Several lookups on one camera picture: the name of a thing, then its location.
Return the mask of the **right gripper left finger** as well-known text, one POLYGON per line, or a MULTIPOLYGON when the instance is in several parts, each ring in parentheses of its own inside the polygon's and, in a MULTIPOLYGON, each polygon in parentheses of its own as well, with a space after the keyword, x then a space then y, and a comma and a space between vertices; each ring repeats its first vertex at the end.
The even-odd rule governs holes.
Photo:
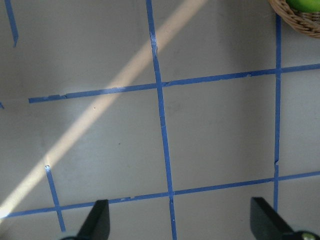
POLYGON ((107 240, 110 235, 109 201, 97 200, 76 235, 77 240, 107 240))

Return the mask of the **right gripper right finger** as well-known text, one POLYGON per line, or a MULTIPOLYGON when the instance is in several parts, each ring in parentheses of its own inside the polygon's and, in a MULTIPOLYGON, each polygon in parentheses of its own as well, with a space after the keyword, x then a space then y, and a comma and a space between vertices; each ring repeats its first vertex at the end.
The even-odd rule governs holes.
POLYGON ((294 231, 263 197, 250 200, 250 230, 256 240, 299 240, 294 231))

